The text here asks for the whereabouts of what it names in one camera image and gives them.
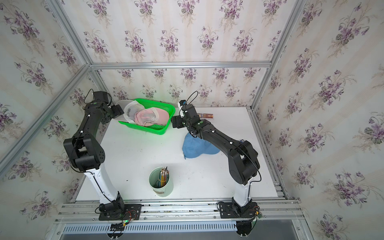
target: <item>pencil holder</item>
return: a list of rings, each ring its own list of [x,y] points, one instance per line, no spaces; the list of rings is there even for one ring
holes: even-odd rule
[[[164,187],[156,188],[156,184],[159,181],[159,175],[162,167],[155,168],[151,174],[149,175],[149,185],[151,186],[152,190],[160,197],[166,197],[168,196],[172,190],[173,190],[173,182],[171,174],[168,174],[168,182],[165,184]]]

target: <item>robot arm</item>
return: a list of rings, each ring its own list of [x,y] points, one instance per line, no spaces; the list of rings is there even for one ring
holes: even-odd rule
[[[125,211],[124,202],[104,168],[104,150],[94,137],[100,123],[106,124],[123,114],[119,105],[110,106],[110,103],[108,93],[94,92],[93,101],[84,107],[85,114],[79,129],[72,138],[64,140],[71,166],[90,179],[99,195],[99,210],[105,216]]]
[[[247,185],[248,180],[256,176],[260,168],[258,153],[252,144],[244,140],[234,140],[217,130],[208,120],[201,120],[195,107],[192,104],[185,105],[185,100],[180,101],[179,105],[180,116],[172,118],[172,126],[186,127],[193,137],[207,140],[220,149],[228,157],[229,173],[232,178],[239,184]]]

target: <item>plastic basket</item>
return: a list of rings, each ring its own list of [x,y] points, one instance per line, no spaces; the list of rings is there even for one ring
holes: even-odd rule
[[[143,99],[143,98],[136,98],[134,100],[136,100],[138,103],[143,105],[145,108],[155,107],[155,108],[161,108],[166,110],[169,113],[169,120],[167,122],[167,125],[162,126],[162,125],[153,124],[152,126],[149,126],[149,127],[143,127],[143,126],[139,126],[139,125],[128,123],[128,122],[119,121],[119,123],[126,125],[127,127],[145,131],[145,132],[151,132],[159,135],[164,134],[169,126],[170,119],[175,114],[175,111],[176,111],[175,107],[168,103],[160,103],[160,102]]]

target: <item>white table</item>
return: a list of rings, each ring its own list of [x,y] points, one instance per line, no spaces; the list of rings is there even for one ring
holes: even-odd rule
[[[277,197],[267,164],[262,155],[247,109],[196,108],[198,113],[213,113],[209,120],[218,130],[236,139],[248,140],[259,153],[261,182],[251,187],[251,197]],[[105,168],[111,182],[124,200],[138,199],[217,199],[233,197],[236,183],[228,170],[224,153],[202,154],[184,159],[182,145],[188,133],[185,128],[168,127],[163,135],[128,128],[112,119],[101,147],[105,151]],[[174,189],[165,197],[157,196],[148,183],[151,171],[168,166]],[[85,179],[77,201],[94,201],[99,197],[88,178]]]

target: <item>floral wallpaper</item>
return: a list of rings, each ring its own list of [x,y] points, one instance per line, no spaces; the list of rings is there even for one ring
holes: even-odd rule
[[[146,98],[177,105],[198,91],[193,101],[195,106],[220,107],[251,105],[265,71],[265,68],[120,69],[99,70],[99,74],[116,102]]]
[[[382,239],[383,9],[379,0],[307,1],[256,107],[316,240]]]
[[[84,92],[91,88],[96,90],[88,78],[76,86],[0,180],[0,211],[8,216],[8,221],[2,223],[1,239],[45,239],[60,205],[75,200],[84,175],[71,169],[63,141],[78,129],[84,117]],[[5,120],[1,126],[9,128],[16,123],[18,116],[10,111],[9,106],[2,105]],[[98,141],[106,127],[99,128]],[[22,223],[23,230],[15,232],[14,222]]]
[[[0,158],[78,71],[45,1],[0,1]]]
[[[61,3],[92,60],[114,63],[270,60],[295,1]],[[308,9],[308,23],[320,15],[321,3],[315,8]]]

